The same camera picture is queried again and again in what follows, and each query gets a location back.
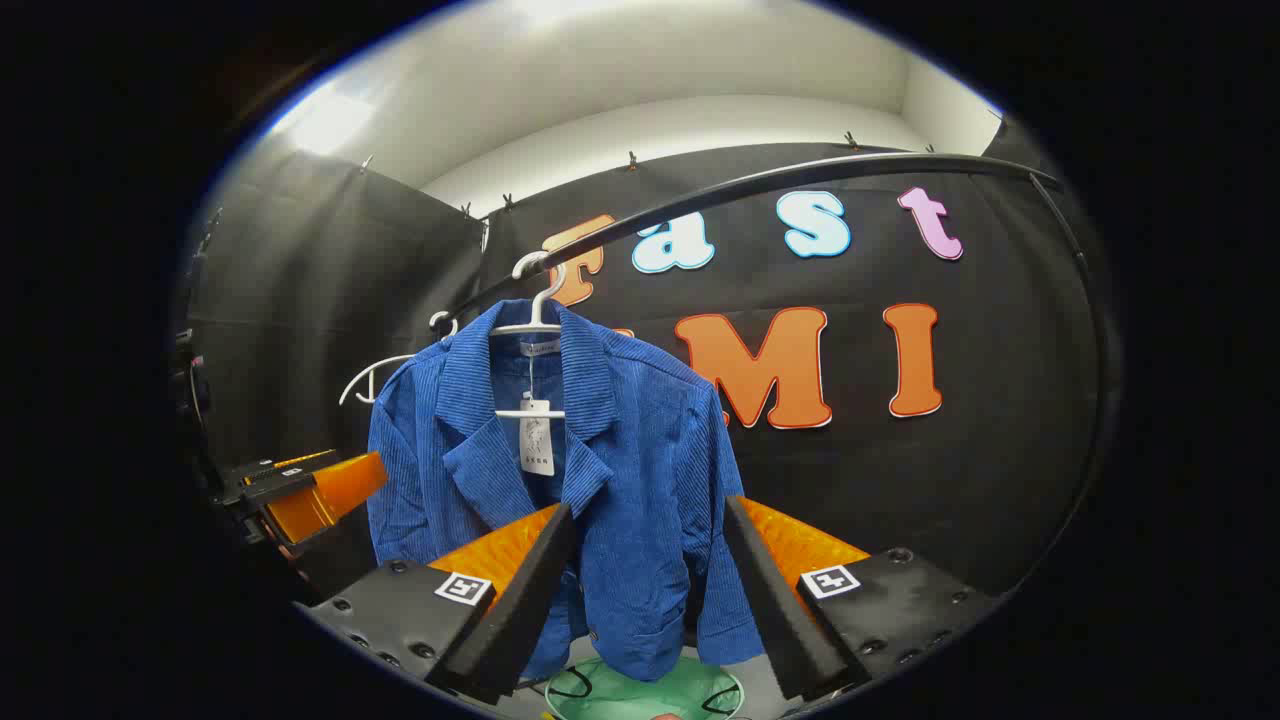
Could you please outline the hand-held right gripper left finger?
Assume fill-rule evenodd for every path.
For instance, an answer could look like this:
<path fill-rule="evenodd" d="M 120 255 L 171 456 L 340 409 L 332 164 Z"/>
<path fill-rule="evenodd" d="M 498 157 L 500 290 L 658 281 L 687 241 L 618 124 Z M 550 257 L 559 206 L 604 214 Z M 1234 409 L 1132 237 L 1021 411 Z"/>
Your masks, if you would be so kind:
<path fill-rule="evenodd" d="M 430 564 L 392 560 L 300 611 L 419 685 L 493 705 L 515 693 L 576 536 L 556 503 Z"/>

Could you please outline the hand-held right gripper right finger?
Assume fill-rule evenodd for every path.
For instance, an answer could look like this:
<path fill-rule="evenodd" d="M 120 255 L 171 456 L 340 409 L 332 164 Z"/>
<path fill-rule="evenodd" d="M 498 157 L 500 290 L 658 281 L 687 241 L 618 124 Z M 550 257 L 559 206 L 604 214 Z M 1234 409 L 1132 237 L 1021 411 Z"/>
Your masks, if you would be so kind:
<path fill-rule="evenodd" d="M 868 553 L 742 496 L 726 500 L 723 521 L 786 698 L 812 702 L 886 683 L 1001 605 L 914 550 Z"/>

